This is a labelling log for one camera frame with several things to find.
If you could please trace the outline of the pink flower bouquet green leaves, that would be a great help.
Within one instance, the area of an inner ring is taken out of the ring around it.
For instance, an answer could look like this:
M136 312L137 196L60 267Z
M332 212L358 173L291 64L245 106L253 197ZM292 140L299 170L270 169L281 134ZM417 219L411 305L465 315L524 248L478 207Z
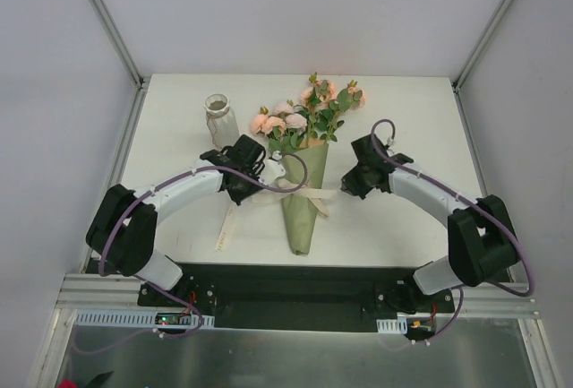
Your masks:
M338 90L333 81L313 73L298 101L288 99L272 110L260 108L250 133L268 141L270 151L295 152L338 140L343 115L362 108L366 95L355 80Z

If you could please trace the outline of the cream ribbon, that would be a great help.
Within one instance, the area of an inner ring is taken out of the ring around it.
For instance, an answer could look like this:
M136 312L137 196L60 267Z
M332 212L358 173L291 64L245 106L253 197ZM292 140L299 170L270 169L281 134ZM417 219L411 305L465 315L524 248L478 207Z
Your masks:
M305 186L291 194L264 191L262 194L252 197L251 201L259 205L271 205L280 202L291 252L296 255L308 255L316 217L329 217L326 201L333 200L337 194L338 191L334 189Z

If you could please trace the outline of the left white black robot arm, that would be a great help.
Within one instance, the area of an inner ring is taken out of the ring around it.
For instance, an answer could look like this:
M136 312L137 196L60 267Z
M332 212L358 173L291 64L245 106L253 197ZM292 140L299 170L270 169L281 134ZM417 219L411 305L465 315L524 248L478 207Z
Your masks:
M86 234L87 245L100 255L98 271L110 265L125 277L136 277L158 286L158 295L169 306L182 305L189 285L183 269L155 249L158 225L190 203L227 193L239 205L261 190L266 151L242 135L232 146L203 153L192 167L157 185L140 190L114 185L107 190Z

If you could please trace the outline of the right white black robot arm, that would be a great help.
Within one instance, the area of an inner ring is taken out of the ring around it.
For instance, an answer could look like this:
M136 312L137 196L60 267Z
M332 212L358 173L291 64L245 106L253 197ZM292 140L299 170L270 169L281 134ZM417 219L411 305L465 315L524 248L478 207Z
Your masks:
M458 286L476 287L520 261L505 203L495 195L471 199L423 173L402 153L388 155L374 135L351 143L357 164L341 179L341 190L364 199L378 189L408 200L440 222L448 252L414 271L403 288L413 311L430 306L435 294Z

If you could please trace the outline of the green wrapping paper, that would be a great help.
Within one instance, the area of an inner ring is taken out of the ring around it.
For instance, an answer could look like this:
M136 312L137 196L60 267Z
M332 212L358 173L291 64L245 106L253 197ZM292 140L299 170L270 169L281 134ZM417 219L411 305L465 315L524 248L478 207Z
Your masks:
M306 165L308 177L303 188L281 199L287 241L295 255L310 253L316 218L318 214L329 216L325 201L337 193L322 188L328 150L328 144L322 144L296 153Z

